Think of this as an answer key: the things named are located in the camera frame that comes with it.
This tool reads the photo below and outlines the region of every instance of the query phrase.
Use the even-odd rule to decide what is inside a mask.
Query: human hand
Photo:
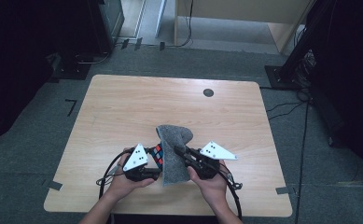
[[[221,164],[220,170],[228,172],[225,162],[219,161],[219,163]],[[217,174],[212,179],[202,180],[191,166],[188,167],[188,172],[190,179],[199,186],[202,196],[207,201],[208,205],[210,205],[214,214],[216,214],[218,223],[243,223],[229,208],[226,198],[227,182],[221,175]]]
[[[123,165],[126,161],[126,158],[129,156],[129,153],[126,153],[120,157],[118,165],[119,168],[115,172],[114,178],[112,179],[112,183],[108,190],[105,192],[106,197],[110,197],[112,200],[119,201],[120,199],[126,197],[129,195],[134,189],[138,188],[144,188],[153,182],[155,182],[154,179],[144,179],[142,181],[134,182],[130,179],[126,178],[126,176],[123,174]]]
[[[221,160],[219,163],[222,164],[220,169],[226,172],[225,162]],[[202,196],[211,207],[227,203],[227,183],[222,176],[217,174],[212,179],[202,180],[191,166],[188,167],[188,172],[190,179],[198,185]]]

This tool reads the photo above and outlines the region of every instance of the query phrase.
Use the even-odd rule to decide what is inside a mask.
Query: forearm
[[[103,197],[93,206],[90,212],[84,216],[79,224],[106,223],[112,208],[118,201],[118,198],[104,194]]]
[[[237,224],[243,223],[229,208],[228,203],[222,202],[217,204],[209,204],[213,210],[219,224]]]

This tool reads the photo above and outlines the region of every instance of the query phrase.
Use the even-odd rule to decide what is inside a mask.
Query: wooden table
[[[203,90],[214,91],[206,97]],[[97,75],[80,108],[44,207],[50,212],[88,212],[98,200],[96,180],[124,149],[138,143],[156,146],[156,127],[183,126],[194,137],[189,147],[213,140],[239,157],[227,161],[236,182],[243,215],[288,217],[292,213],[262,97],[255,82],[167,77]],[[228,191],[230,207],[236,213]],[[154,184],[135,190],[114,213],[213,215],[197,186]]]

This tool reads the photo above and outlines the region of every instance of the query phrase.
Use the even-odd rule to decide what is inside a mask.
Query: black tape mark
[[[71,106],[70,112],[68,112],[67,117],[70,117],[71,113],[73,113],[74,107],[76,107],[77,104],[77,100],[69,100],[69,99],[65,99],[66,102],[74,102],[73,106]]]
[[[44,186],[46,188],[50,188],[50,189],[61,190],[63,184],[55,182],[53,180],[44,180],[44,182],[42,183],[42,186]]]
[[[129,44],[129,39],[125,39],[122,43],[122,49],[126,49],[128,47]]]
[[[277,194],[289,194],[289,190],[287,187],[277,188],[276,192]]]
[[[143,42],[143,37],[137,39],[137,43],[135,43],[134,50],[138,50],[141,47],[141,42]]]
[[[159,46],[159,51],[164,50],[164,46],[165,46],[165,43],[164,42],[161,42],[161,45]]]

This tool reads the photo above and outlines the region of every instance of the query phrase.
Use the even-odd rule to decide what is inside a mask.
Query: gray towel
[[[163,186],[189,181],[184,160],[175,154],[174,148],[186,148],[193,133],[188,128],[174,125],[158,126],[157,133],[163,150]]]

